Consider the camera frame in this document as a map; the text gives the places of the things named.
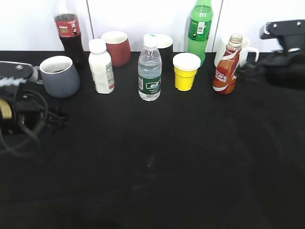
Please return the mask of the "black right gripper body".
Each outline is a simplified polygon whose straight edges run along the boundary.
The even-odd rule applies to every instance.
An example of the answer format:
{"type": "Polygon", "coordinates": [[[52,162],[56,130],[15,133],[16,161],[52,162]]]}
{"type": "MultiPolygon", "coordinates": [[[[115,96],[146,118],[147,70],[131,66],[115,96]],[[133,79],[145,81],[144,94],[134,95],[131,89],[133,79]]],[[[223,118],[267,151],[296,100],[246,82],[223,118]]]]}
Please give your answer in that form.
{"type": "Polygon", "coordinates": [[[274,51],[255,63],[239,67],[235,75],[242,82],[263,80],[271,85],[303,91],[305,89],[305,52],[274,51]]]}

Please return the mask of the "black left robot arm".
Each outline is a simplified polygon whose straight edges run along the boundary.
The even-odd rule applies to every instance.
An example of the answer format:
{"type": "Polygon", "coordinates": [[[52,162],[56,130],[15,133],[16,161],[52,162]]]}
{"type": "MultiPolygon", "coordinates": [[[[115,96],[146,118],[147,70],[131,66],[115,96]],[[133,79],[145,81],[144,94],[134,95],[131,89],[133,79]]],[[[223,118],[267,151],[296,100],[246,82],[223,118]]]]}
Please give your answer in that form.
{"type": "Polygon", "coordinates": [[[49,106],[39,92],[24,90],[21,85],[0,87],[0,126],[5,133],[24,133],[36,137],[46,124],[62,127],[69,115],[49,106]]]}

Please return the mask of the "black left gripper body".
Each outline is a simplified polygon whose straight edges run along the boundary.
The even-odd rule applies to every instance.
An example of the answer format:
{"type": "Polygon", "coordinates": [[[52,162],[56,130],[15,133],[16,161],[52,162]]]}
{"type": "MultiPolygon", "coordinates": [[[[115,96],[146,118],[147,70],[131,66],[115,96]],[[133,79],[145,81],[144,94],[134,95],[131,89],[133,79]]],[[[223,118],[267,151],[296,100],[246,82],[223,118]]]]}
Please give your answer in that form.
{"type": "Polygon", "coordinates": [[[62,128],[68,121],[68,114],[57,106],[50,106],[46,99],[33,90],[23,90],[23,85],[11,86],[14,121],[13,134],[38,136],[45,127],[62,128]]]}

